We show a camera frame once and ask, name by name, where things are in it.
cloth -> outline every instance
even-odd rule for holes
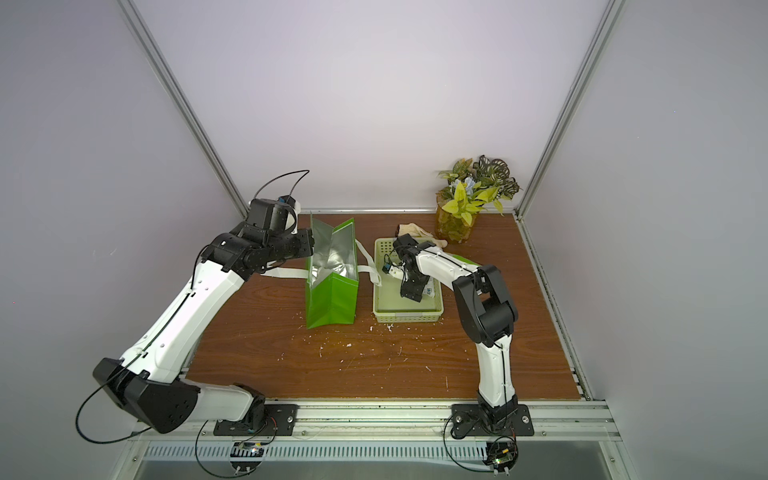
[[[440,248],[446,248],[448,246],[448,242],[446,240],[439,240],[435,238],[434,235],[432,235],[430,232],[424,230],[419,225],[416,225],[415,223],[401,223],[400,227],[397,229],[397,236],[409,234],[411,237],[426,237],[429,238],[435,245],[437,245]]]

light green basket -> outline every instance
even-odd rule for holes
[[[376,270],[381,272],[384,266],[384,256],[388,253],[391,261],[399,263],[400,259],[392,251],[392,242],[396,238],[379,238],[376,240],[376,251],[373,254]],[[427,239],[417,238],[422,242]],[[373,314],[381,323],[405,322],[436,322],[442,315],[442,287],[434,278],[432,288],[435,296],[424,296],[421,302],[400,296],[400,280],[391,275],[381,273],[382,285],[373,286]]]

black cable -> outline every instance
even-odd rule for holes
[[[86,399],[83,401],[83,403],[81,403],[81,404],[80,404],[80,408],[78,409],[78,413],[77,413],[77,414],[75,414],[75,416],[74,416],[74,427],[75,427],[75,429],[77,429],[77,431],[78,431],[78,434],[80,435],[80,437],[82,437],[82,438],[83,438],[83,439],[84,439],[86,442],[95,443],[95,444],[97,444],[97,445],[108,445],[108,444],[110,444],[110,443],[117,443],[117,442],[122,442],[123,440],[132,439],[132,438],[133,438],[133,437],[135,437],[136,435],[141,435],[142,433],[146,432],[147,430],[151,430],[151,429],[152,429],[152,427],[147,427],[146,429],[144,429],[144,430],[141,430],[140,432],[133,432],[133,433],[131,433],[130,435],[123,437],[122,439],[117,439],[117,440],[107,440],[107,441],[105,441],[105,442],[102,442],[101,440],[93,440],[93,439],[90,439],[90,438],[88,438],[88,437],[87,437],[87,436],[86,436],[86,435],[83,433],[83,431],[82,431],[82,430],[80,430],[80,413],[83,411],[83,407],[85,407],[85,404],[86,404],[86,403],[88,403],[88,400],[90,400],[91,398],[93,398],[93,396],[94,396],[94,395],[96,395],[97,393],[99,393],[99,390],[103,389],[103,388],[104,388],[104,387],[105,387],[105,386],[106,386],[106,385],[107,385],[109,382],[111,382],[112,380],[114,380],[115,378],[117,378],[117,376],[118,376],[118,375],[120,375],[122,372],[124,372],[124,371],[125,371],[125,369],[127,369],[129,366],[131,366],[131,365],[133,364],[133,362],[135,362],[136,360],[138,360],[140,356],[141,356],[141,354],[139,353],[138,355],[136,355],[136,358],[134,358],[133,360],[131,360],[130,362],[128,362],[128,364],[127,364],[126,366],[124,366],[123,368],[119,369],[119,370],[118,370],[116,373],[113,373],[113,374],[112,374],[112,376],[111,376],[111,377],[109,377],[109,378],[107,379],[107,381],[106,381],[106,382],[104,382],[104,383],[102,383],[101,385],[99,385],[99,387],[98,387],[96,390],[94,390],[94,392],[93,392],[92,394],[90,394],[90,395],[89,395],[89,396],[88,396],[88,397],[87,397],[87,398],[86,398]]]
[[[472,424],[471,424],[471,425],[469,426],[469,428],[467,429],[467,434],[469,434],[469,432],[470,432],[470,431],[472,431],[472,430],[475,428],[475,425],[477,425],[477,424],[480,422],[480,418],[479,418],[479,417],[478,417],[478,418],[475,418],[475,417],[474,417],[474,416],[472,416],[472,414],[471,414],[471,413],[469,413],[469,412],[454,412],[454,415],[455,415],[455,414],[457,414],[457,413],[461,413],[461,414],[463,414],[464,416],[466,416],[468,419],[474,420],[474,422],[472,422]],[[452,439],[454,439],[454,440],[463,440],[463,439],[465,439],[466,437],[467,437],[467,435],[463,435],[463,436],[460,436],[460,437],[457,437],[456,435],[453,435],[453,429],[451,429],[451,438],[452,438]]]
[[[200,256],[203,255],[203,252],[205,249],[207,249],[209,246],[206,245],[205,247],[200,249],[200,252],[197,254],[197,257],[194,257],[194,268],[192,269],[192,282],[190,283],[190,289],[194,290],[194,274],[197,272],[197,261],[200,259]]]
[[[302,178],[304,178],[304,177],[306,177],[306,176],[307,176],[307,175],[309,175],[309,174],[310,174],[310,171],[309,171],[309,170],[307,170],[307,171],[306,171],[306,173],[305,173],[304,175],[302,175],[301,177],[299,177],[299,180],[296,180],[296,183],[295,183],[295,184],[293,184],[293,186],[290,188],[290,192],[288,192],[288,196],[289,196],[289,197],[290,197],[291,195],[293,195],[293,189],[294,189],[294,188],[296,188],[296,185],[298,185],[298,184],[299,184],[299,182],[301,181],[301,179],[302,179]]]
[[[269,445],[270,443],[274,442],[275,439],[277,438],[277,422],[275,421],[274,417],[270,417],[270,420],[272,420],[272,423],[275,424],[275,429],[273,430],[272,438],[267,443],[262,443],[261,444],[262,446]],[[261,434],[261,431],[264,430],[267,425],[269,425],[269,423],[264,422],[264,425],[259,429],[258,432],[251,435],[251,437],[243,440],[242,442],[240,442],[240,444],[242,445],[243,443],[250,441],[252,438],[259,436]]]
[[[395,255],[397,255],[397,257],[400,259],[399,265],[395,265],[394,263],[392,263],[392,257],[390,256],[392,252],[395,252]],[[400,291],[402,292],[402,286],[406,284],[406,280],[407,280],[406,279],[407,277],[406,262],[402,259],[402,255],[400,255],[400,253],[398,253],[397,249],[394,247],[389,251],[389,253],[385,254],[384,258],[385,259],[389,258],[390,265],[402,268],[402,279],[400,280]]]
[[[195,268],[194,268],[194,270],[192,270],[192,283],[191,283],[191,285],[194,285],[194,274],[195,274],[195,270],[197,270],[197,259],[198,259],[198,258],[200,258],[200,255],[202,255],[202,254],[203,254],[203,250],[205,250],[206,248],[207,248],[207,245],[206,245],[205,247],[203,247],[203,249],[202,249],[202,250],[201,250],[201,251],[200,251],[200,252],[197,254],[197,257],[195,257]],[[104,383],[102,383],[101,385],[99,385],[99,387],[98,387],[96,390],[94,390],[94,391],[93,391],[93,393],[92,393],[92,394],[90,394],[90,395],[89,395],[89,396],[88,396],[88,397],[87,397],[85,400],[83,400],[83,403],[81,403],[81,404],[80,404],[80,408],[78,408],[78,412],[77,412],[77,413],[74,415],[74,429],[78,431],[78,434],[80,435],[80,437],[82,437],[82,438],[83,438],[83,439],[84,439],[86,442],[95,443],[95,444],[97,444],[97,445],[109,445],[109,444],[111,444],[111,443],[118,443],[118,442],[122,442],[123,440],[132,439],[133,437],[135,437],[135,436],[137,436],[137,435],[141,435],[141,434],[142,434],[142,433],[144,433],[144,432],[148,432],[149,430],[152,430],[152,427],[147,427],[146,429],[144,429],[144,430],[141,430],[140,432],[134,432],[134,433],[131,433],[130,435],[128,435],[128,436],[126,436],[126,437],[123,437],[122,439],[117,439],[117,440],[107,440],[106,442],[102,442],[101,440],[93,440],[93,439],[91,439],[91,438],[87,437],[87,436],[86,436],[86,435],[83,433],[83,431],[82,431],[82,430],[80,430],[80,414],[82,413],[82,411],[83,411],[83,408],[85,407],[85,404],[86,404],[86,403],[88,403],[88,400],[92,399],[92,398],[94,397],[94,395],[96,395],[97,393],[99,393],[99,391],[100,391],[101,389],[103,389],[105,386],[107,386],[107,385],[109,384],[109,382],[111,382],[112,380],[116,379],[116,378],[118,377],[118,375],[120,375],[122,372],[124,372],[125,370],[127,370],[129,366],[133,365],[133,363],[134,363],[136,360],[138,360],[138,359],[141,357],[141,355],[142,355],[144,352],[146,352],[146,351],[147,351],[147,349],[148,349],[150,346],[152,346],[152,343],[153,343],[155,340],[157,340],[157,338],[160,336],[160,334],[161,334],[161,333],[162,333],[162,332],[165,330],[165,327],[167,327],[167,326],[168,326],[168,324],[171,322],[171,320],[173,320],[173,319],[174,319],[174,317],[176,316],[176,314],[177,314],[177,313],[179,313],[179,310],[181,310],[181,307],[182,307],[182,306],[184,306],[184,303],[185,303],[185,302],[187,302],[187,299],[188,299],[189,297],[190,297],[190,294],[189,294],[189,293],[187,293],[187,295],[186,295],[186,296],[185,296],[185,297],[184,297],[184,298],[181,300],[181,303],[179,303],[179,306],[178,306],[178,307],[176,307],[176,309],[174,310],[174,312],[173,312],[173,313],[170,315],[170,318],[168,319],[168,321],[167,321],[167,322],[166,322],[166,323],[163,325],[163,327],[162,327],[162,328],[160,328],[160,330],[159,330],[159,331],[158,331],[158,332],[155,334],[155,336],[154,336],[154,337],[152,337],[152,339],[149,341],[149,343],[147,343],[147,345],[146,345],[146,346],[145,346],[145,347],[144,347],[144,348],[141,350],[141,352],[139,352],[139,354],[138,354],[138,355],[136,355],[136,357],[135,357],[134,359],[132,359],[130,362],[128,362],[128,364],[127,364],[126,366],[124,366],[123,368],[119,369],[117,372],[113,373],[113,374],[112,374],[112,375],[111,375],[111,376],[110,376],[110,377],[107,379],[107,381],[106,381],[106,382],[104,382]]]
[[[211,475],[211,476],[216,477],[216,478],[240,478],[240,477],[245,477],[247,475],[250,475],[250,474],[252,474],[252,473],[254,473],[256,471],[256,467],[253,467],[253,468],[249,467],[249,470],[247,472],[243,473],[242,475],[218,475],[216,473],[213,473],[211,470],[208,470],[207,468],[205,468],[203,466],[203,464],[200,463],[200,457],[197,456],[197,441],[200,440],[200,433],[203,432],[203,429],[205,428],[206,425],[208,425],[208,420],[206,420],[205,423],[203,424],[203,426],[200,427],[200,431],[197,432],[197,437],[195,437],[195,440],[194,440],[194,459],[197,461],[197,464],[200,466],[200,468],[202,468],[208,475]]]
[[[507,355],[504,353],[504,349],[502,349],[502,386],[504,388],[504,428],[505,429],[507,427],[507,422],[509,422],[509,399],[507,399],[507,360],[508,358],[505,358],[506,356]]]
[[[451,451],[450,451],[450,450],[448,450],[448,444],[446,444],[446,443],[445,443],[445,430],[447,430],[447,429],[448,429],[448,422],[450,422],[451,420],[453,420],[453,414],[451,414],[451,416],[449,416],[449,417],[448,417],[448,418],[445,420],[445,425],[442,427],[442,446],[443,446],[443,447],[445,447],[445,453],[447,453],[447,454],[448,454],[448,457],[449,457],[451,460],[453,460],[453,462],[454,462],[456,465],[460,466],[460,467],[461,467],[461,468],[463,468],[464,470],[468,470],[468,471],[470,471],[470,472],[475,472],[475,473],[493,473],[493,468],[491,468],[490,470],[474,470],[473,468],[465,467],[464,465],[462,465],[462,464],[458,463],[458,462],[456,461],[456,459],[455,459],[455,458],[453,458],[453,455],[451,455]]]
[[[253,195],[253,198],[258,197],[259,194],[261,193],[261,191],[264,190],[264,187],[266,187],[267,185],[271,184],[275,180],[278,180],[278,179],[283,178],[283,177],[287,177],[288,175],[300,174],[301,172],[306,172],[306,173],[304,175],[302,175],[299,178],[299,180],[296,180],[295,184],[293,184],[293,188],[296,188],[296,185],[301,181],[301,179],[304,178],[310,172],[309,170],[296,170],[296,171],[293,171],[293,172],[288,172],[287,174],[278,175],[277,177],[274,177],[272,180],[270,180],[270,181],[266,182],[264,185],[262,185],[261,188],[259,190],[257,190],[256,194]]]
[[[496,440],[493,441],[491,446],[488,448],[488,449],[490,449],[490,448],[493,447],[493,445],[498,445],[498,441],[501,440],[501,439],[510,439],[511,443],[512,443],[512,446],[514,447],[514,451],[512,452],[511,465],[509,466],[510,470],[512,470],[515,467],[515,465],[518,462],[518,456],[520,455],[520,452],[518,451],[518,438],[517,438],[517,436],[515,436],[515,431],[514,430],[512,431],[512,435],[513,435],[512,437],[507,436],[507,435],[502,435],[502,436],[498,437]]]
[[[286,261],[287,261],[287,260],[284,260],[282,263],[278,263],[277,265],[272,265],[272,266],[269,266],[269,267],[267,267],[267,268],[266,268],[264,271],[265,271],[265,272],[269,272],[269,271],[270,271],[270,270],[272,270],[272,269],[276,269],[276,268],[279,268],[279,267],[281,267],[281,266],[285,265],[285,264],[286,264]]]
[[[395,252],[395,250],[394,250],[394,249],[390,250],[390,251],[389,251],[389,253],[384,253],[384,261],[385,261],[385,262],[388,262],[388,263],[389,263],[390,265],[392,265],[392,266],[403,266],[403,265],[404,265],[404,263],[402,262],[402,259],[400,260],[400,264],[397,264],[397,263],[395,263],[394,261],[392,261],[392,254],[393,254],[393,253],[394,253],[395,255],[397,255],[397,252]]]
[[[451,258],[451,256],[450,256],[450,255],[445,255],[445,252],[442,252],[442,253],[438,253],[438,254],[437,254],[437,256],[438,256],[438,257],[440,257],[440,258],[442,258],[442,259],[445,259],[445,260],[449,261],[450,263],[453,263],[454,265],[456,265],[458,268],[460,268],[460,269],[464,270],[465,272],[474,273],[472,270],[470,270],[470,269],[468,269],[467,267],[465,267],[465,266],[461,265],[460,263],[456,263],[456,262],[455,262],[455,261],[454,261],[454,260]]]

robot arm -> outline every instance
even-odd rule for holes
[[[503,428],[518,404],[509,368],[518,310],[501,272],[493,265],[478,266],[449,255],[432,242],[418,243],[410,235],[398,237],[392,246],[402,264],[385,265],[384,270],[402,279],[401,296],[421,301],[430,277],[453,290],[462,327],[477,345],[482,420],[491,429]]]
[[[219,308],[254,273],[312,254],[311,230],[296,228],[290,196],[254,199],[248,218],[200,254],[194,274],[155,324],[120,359],[103,359],[94,377],[121,409],[160,433],[187,420],[225,419],[246,430],[264,421],[264,397],[237,386],[180,379],[184,360]]]

plant pot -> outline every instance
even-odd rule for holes
[[[445,200],[438,201],[437,214],[435,215],[435,230],[437,237],[447,240],[448,243],[464,243],[472,234],[478,214],[472,215],[472,222],[467,225],[461,218],[456,218],[442,209]]]

